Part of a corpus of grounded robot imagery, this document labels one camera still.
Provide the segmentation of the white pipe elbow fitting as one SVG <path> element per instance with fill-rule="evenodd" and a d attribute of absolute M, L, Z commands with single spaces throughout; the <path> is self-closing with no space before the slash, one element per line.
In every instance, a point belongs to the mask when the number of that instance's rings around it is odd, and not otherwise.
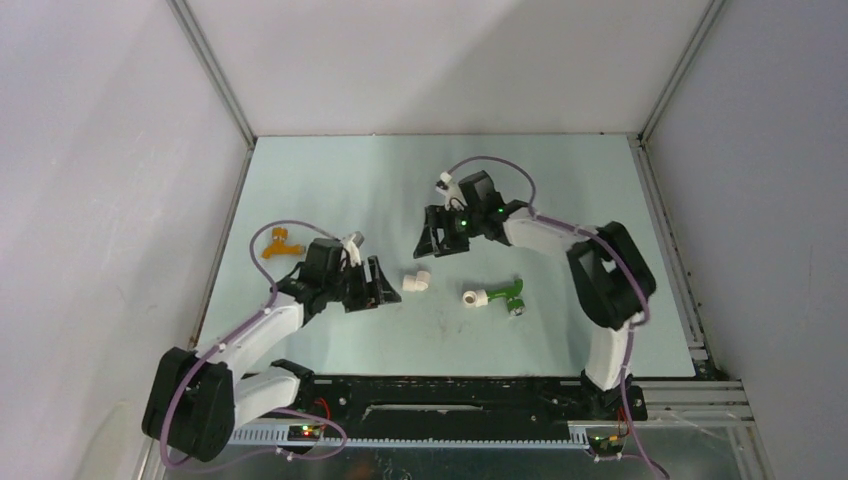
<path fill-rule="evenodd" d="M 480 308 L 489 304 L 489 296 L 486 290 L 468 290 L 462 294 L 462 303 L 468 308 Z"/>

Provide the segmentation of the green water faucet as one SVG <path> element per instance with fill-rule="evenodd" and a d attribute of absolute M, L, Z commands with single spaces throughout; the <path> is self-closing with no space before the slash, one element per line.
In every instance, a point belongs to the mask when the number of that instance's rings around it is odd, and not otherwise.
<path fill-rule="evenodd" d="M 502 299 L 505 302 L 506 309 L 512 317 L 518 317 L 525 313 L 526 305 L 521 296 L 524 287 L 524 282 L 521 278 L 513 281 L 511 286 L 506 286 L 498 289 L 486 291 L 486 299 L 489 303 L 494 300 Z"/>

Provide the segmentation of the orange water faucet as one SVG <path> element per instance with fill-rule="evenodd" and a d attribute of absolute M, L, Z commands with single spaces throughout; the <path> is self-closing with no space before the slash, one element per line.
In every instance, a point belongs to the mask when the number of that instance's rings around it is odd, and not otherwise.
<path fill-rule="evenodd" d="M 306 248 L 301 244 L 290 244 L 288 242 L 289 231 L 284 227 L 273 227 L 270 234 L 270 242 L 263 249 L 261 257 L 271 259 L 277 256 L 301 256 Z"/>

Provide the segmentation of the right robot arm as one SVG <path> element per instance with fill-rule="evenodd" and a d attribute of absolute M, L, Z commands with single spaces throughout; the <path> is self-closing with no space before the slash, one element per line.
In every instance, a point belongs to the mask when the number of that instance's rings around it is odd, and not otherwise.
<path fill-rule="evenodd" d="M 610 416 L 622 403 L 617 386 L 629 373 L 632 333 L 647 322 L 648 299 L 656 291 L 655 277 L 628 230 L 619 222 L 567 224 L 528 202 L 507 202 L 484 170 L 460 181 L 443 172 L 435 189 L 443 200 L 426 206 L 414 258 L 464 253 L 482 236 L 568 264 L 579 305 L 594 324 L 584 368 L 591 383 L 581 402 L 593 417 Z"/>

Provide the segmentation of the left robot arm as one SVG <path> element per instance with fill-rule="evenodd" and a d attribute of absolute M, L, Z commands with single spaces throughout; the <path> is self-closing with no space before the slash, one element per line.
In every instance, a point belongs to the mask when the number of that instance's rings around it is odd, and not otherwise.
<path fill-rule="evenodd" d="M 330 303 L 353 313 L 400 302 L 377 256 L 361 257 L 363 241 L 360 232 L 313 240 L 304 260 L 270 282 L 266 304 L 243 324 L 204 347 L 168 350 L 158 364 L 142 432 L 165 449 L 208 462 L 236 429 L 267 413 L 311 412 L 313 370 L 284 359 L 258 374 L 248 370 Z"/>

